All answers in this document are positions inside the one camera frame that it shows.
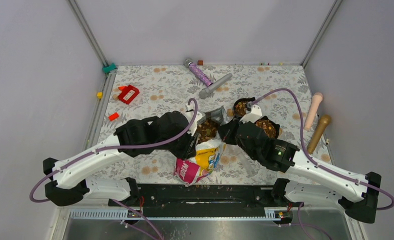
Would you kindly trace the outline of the clear plastic scoop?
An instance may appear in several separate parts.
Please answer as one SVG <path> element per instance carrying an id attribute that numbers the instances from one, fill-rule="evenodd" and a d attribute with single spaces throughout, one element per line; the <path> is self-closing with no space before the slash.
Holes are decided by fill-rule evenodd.
<path id="1" fill-rule="evenodd" d="M 249 177 L 253 177 L 253 176 L 256 175 L 256 172 L 255 172 L 254 168 L 250 164 L 250 159 L 249 158 L 247 158 L 246 156 L 242 155 L 240 157 L 240 162 L 243 165 L 243 167 L 245 168 L 245 170 L 247 171 L 247 174 L 248 174 Z"/>

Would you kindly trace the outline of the pet food bag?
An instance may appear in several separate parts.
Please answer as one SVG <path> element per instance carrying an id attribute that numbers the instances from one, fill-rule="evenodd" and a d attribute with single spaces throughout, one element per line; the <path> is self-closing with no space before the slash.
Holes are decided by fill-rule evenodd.
<path id="1" fill-rule="evenodd" d="M 218 128 L 225 123 L 226 110 L 223 106 L 205 112 L 197 121 L 195 155 L 188 159 L 176 159 L 174 175 L 190 186 L 210 175 L 217 167 L 226 144 L 220 139 Z"/>

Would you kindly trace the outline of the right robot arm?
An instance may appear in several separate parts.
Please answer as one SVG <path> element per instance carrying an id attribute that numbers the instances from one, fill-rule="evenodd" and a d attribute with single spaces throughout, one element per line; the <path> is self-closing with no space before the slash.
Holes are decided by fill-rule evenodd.
<path id="1" fill-rule="evenodd" d="M 317 160 L 310 161 L 303 150 L 284 140 L 269 138 L 252 122 L 232 120 L 220 126 L 218 133 L 227 144 L 239 146 L 267 169 L 315 182 L 303 184 L 278 178 L 271 191 L 276 205 L 284 206 L 288 202 L 324 205 L 342 210 L 359 222 L 375 222 L 381 175 L 353 173 Z"/>

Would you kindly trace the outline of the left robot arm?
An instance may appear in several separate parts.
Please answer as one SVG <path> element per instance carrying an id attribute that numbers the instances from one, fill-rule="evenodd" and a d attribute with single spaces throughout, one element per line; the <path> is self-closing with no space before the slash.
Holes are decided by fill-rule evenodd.
<path id="1" fill-rule="evenodd" d="M 200 113 L 172 111 L 162 116 L 131 119 L 116 128 L 92 148 L 65 160 L 43 161 L 46 198 L 59 207 L 70 206 L 85 198 L 111 199 L 135 205 L 140 198 L 135 179 L 101 179 L 92 175 L 111 164 L 166 150 L 186 160 L 196 154 L 197 119 Z"/>

